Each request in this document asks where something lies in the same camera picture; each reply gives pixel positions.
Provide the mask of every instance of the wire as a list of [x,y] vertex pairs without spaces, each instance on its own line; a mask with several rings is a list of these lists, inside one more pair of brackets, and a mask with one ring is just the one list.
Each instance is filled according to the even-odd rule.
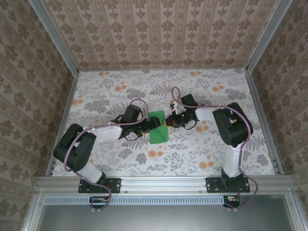
[[[173,94],[173,91],[174,89],[178,90],[178,98],[176,99],[174,94]],[[180,89],[178,87],[173,87],[171,89],[171,95],[172,95],[172,98],[175,102],[177,102],[178,104],[182,105],[183,107],[188,107],[188,108],[226,108],[234,113],[236,113],[242,120],[243,122],[246,124],[247,126],[247,129],[248,129],[248,136],[247,136],[247,139],[242,143],[241,147],[240,147],[240,154],[239,154],[239,162],[238,162],[238,169],[239,171],[245,176],[247,177],[248,179],[250,179],[255,185],[256,185],[256,189],[255,189],[255,192],[253,193],[252,197],[249,199],[248,202],[246,202],[244,205],[240,206],[240,207],[237,207],[236,209],[241,209],[241,208],[244,208],[246,207],[253,199],[254,197],[256,196],[257,192],[258,192],[258,184],[257,182],[251,178],[250,176],[246,175],[243,170],[241,169],[241,164],[242,164],[242,155],[243,155],[243,149],[245,147],[245,145],[247,144],[247,142],[249,141],[250,139],[250,136],[251,136],[251,130],[250,130],[250,126],[248,124],[248,121],[245,119],[245,117],[239,113],[238,111],[236,111],[235,109],[231,108],[231,107],[228,107],[226,105],[201,105],[201,106],[188,106],[188,105],[184,105],[182,104],[181,102],[179,102],[180,100]]]
[[[124,125],[135,125],[135,124],[138,124],[138,123],[141,123],[142,121],[144,121],[147,116],[148,116],[148,113],[149,113],[149,106],[148,104],[146,103],[146,101],[142,100],[142,99],[134,99],[130,102],[130,105],[134,102],[134,101],[141,101],[145,104],[145,107],[146,107],[146,113],[144,114],[144,116],[136,121],[136,122],[132,122],[132,123],[122,123],[122,124],[112,124],[114,126],[124,126]],[[71,172],[72,170],[71,169],[68,169],[67,168],[67,160],[68,160],[68,157],[69,157],[69,154],[71,153],[75,143],[79,140],[79,138],[84,134],[86,133],[87,131],[90,131],[90,130],[95,130],[95,129],[98,129],[98,128],[106,128],[106,127],[110,127],[110,124],[105,124],[105,125],[99,125],[99,126],[96,126],[96,127],[89,127],[89,128],[86,128],[84,130],[82,130],[76,137],[75,139],[73,140],[73,142],[71,143],[71,145],[69,146],[67,152],[66,152],[66,155],[65,155],[65,158],[64,158],[64,161],[63,161],[63,165],[64,165],[64,169],[66,172]],[[111,190],[108,189],[106,186],[102,185],[102,184],[96,184],[96,183],[93,183],[91,181],[89,181],[88,179],[84,178],[82,175],[80,175],[79,173],[77,172],[74,172],[76,175],[78,175],[79,177],[81,177],[84,181],[86,181],[87,183],[93,185],[93,186],[97,186],[97,187],[101,187],[103,189],[106,189],[109,193],[109,197],[108,197],[108,201],[107,203],[100,209],[105,209],[107,207],[107,205],[109,204],[110,200],[111,200],[111,197],[112,197],[112,193],[111,193]],[[90,204],[92,210],[94,210],[94,207],[93,207],[93,202],[91,202]]]
[[135,139],[133,139],[133,140],[128,139],[127,136],[124,137],[124,138],[125,138],[127,141],[136,141],[139,137],[137,137],[137,138],[135,138]]
[[190,129],[193,129],[196,125],[197,125],[197,121],[194,122],[194,125],[191,128],[185,128],[185,127],[184,128],[185,130],[190,130]]

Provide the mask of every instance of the beige wallpaper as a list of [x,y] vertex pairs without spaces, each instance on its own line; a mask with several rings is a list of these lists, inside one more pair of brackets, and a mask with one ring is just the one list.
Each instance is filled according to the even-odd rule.
[[253,71],[286,174],[308,212],[308,1],[294,0]]
[[0,230],[19,230],[45,175],[72,76],[26,0],[0,1]]
[[245,66],[278,0],[43,0],[80,69]]

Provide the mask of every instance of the floral pattern surface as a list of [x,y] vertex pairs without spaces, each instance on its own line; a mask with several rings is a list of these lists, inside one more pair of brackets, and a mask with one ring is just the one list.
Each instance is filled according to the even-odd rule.
[[[242,69],[81,72],[66,128],[73,123],[105,124],[124,113],[135,98],[144,99],[150,111],[164,110],[167,116],[173,86],[181,89],[182,96],[192,93],[198,103],[237,102],[254,127],[244,151],[243,170],[250,175],[274,174]],[[170,128],[169,141],[161,144],[150,144],[148,134],[136,141],[100,143],[90,161],[108,176],[220,175],[226,147],[216,123],[207,120],[192,130]],[[70,174],[57,162],[53,175]]]

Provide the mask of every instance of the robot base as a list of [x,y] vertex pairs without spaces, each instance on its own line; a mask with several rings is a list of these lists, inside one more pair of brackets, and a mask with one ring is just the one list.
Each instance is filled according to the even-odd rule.
[[242,174],[237,177],[228,177],[227,174],[221,170],[221,177],[209,177],[205,179],[207,193],[249,193],[250,187],[246,177]]
[[[103,185],[108,187],[112,193],[120,193],[121,189],[121,178],[105,178],[103,180]],[[79,183],[79,193],[108,193],[106,189],[101,187],[93,186],[83,179],[80,180]]]

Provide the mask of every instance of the metal bracket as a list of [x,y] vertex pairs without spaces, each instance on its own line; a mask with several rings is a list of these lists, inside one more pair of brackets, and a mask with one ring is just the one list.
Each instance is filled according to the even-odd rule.
[[[107,188],[110,189],[112,193],[120,193],[121,189],[121,178],[106,178],[105,184]],[[79,193],[108,193],[106,189],[93,186],[83,179],[80,180],[79,183],[79,188],[78,188]]]
[[246,177],[243,177],[241,180],[237,181],[237,184],[228,190],[223,185],[220,177],[209,177],[206,178],[205,181],[207,193],[238,193],[239,189],[242,193],[250,192],[249,182]]

